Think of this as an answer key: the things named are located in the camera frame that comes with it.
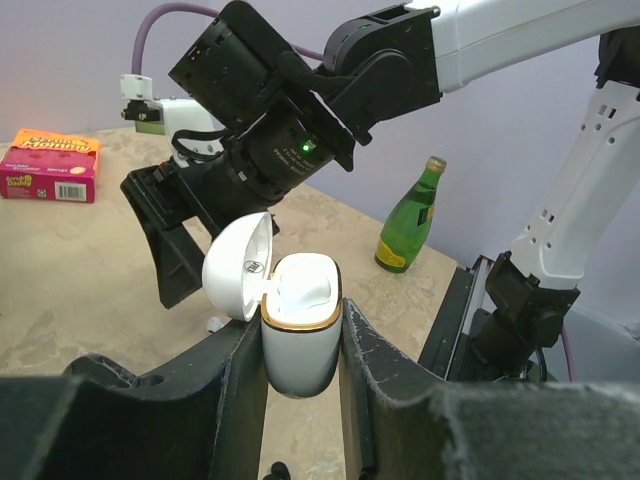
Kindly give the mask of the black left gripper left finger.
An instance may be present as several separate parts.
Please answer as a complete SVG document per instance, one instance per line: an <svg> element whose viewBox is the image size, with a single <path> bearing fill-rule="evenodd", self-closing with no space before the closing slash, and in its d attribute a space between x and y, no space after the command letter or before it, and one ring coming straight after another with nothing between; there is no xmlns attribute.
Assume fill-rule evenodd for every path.
<svg viewBox="0 0 640 480"><path fill-rule="evenodd" d="M254 479L267 379L257 321L230 321L135 375L82 356L1 381L5 479Z"/></svg>

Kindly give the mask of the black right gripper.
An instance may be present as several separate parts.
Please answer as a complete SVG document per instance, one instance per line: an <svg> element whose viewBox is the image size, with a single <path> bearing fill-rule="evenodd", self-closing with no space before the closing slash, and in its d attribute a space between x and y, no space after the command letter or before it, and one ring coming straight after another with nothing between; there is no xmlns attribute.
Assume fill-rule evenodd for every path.
<svg viewBox="0 0 640 480"><path fill-rule="evenodd" d="M202 288L204 252L185 221L199 219L216 237L331 161L352 170L355 148L323 103L354 76L311 68L245 1L229 2L169 76L222 127L177 128L174 157L129 172L120 185L146 236L166 308Z"/></svg>

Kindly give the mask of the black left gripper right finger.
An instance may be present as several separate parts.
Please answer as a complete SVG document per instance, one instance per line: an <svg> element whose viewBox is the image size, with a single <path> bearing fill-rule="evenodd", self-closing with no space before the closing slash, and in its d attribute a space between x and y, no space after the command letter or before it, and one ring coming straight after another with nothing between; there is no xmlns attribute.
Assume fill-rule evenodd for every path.
<svg viewBox="0 0 640 480"><path fill-rule="evenodd" d="M350 479L635 479L639 388L450 383L343 304L339 388Z"/></svg>

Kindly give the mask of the white earbud with stem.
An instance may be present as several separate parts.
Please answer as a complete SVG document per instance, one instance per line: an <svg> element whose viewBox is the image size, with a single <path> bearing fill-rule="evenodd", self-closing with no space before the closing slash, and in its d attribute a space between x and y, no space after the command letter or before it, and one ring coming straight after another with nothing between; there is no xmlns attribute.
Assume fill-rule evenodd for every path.
<svg viewBox="0 0 640 480"><path fill-rule="evenodd" d="M216 333L225 326L225 323L218 317L212 317L207 321L207 332L209 334Z"/></svg>

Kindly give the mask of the white earbud charging case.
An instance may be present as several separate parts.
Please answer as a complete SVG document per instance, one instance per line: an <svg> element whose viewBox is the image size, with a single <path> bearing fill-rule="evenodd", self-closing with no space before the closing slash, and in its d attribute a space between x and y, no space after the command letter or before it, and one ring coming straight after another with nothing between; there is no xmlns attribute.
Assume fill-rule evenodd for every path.
<svg viewBox="0 0 640 480"><path fill-rule="evenodd" d="M267 376L292 398L323 392L336 370L343 293L338 263L316 252L273 259L267 212L242 216L213 241L202 267L209 302L233 320L261 327Z"/></svg>

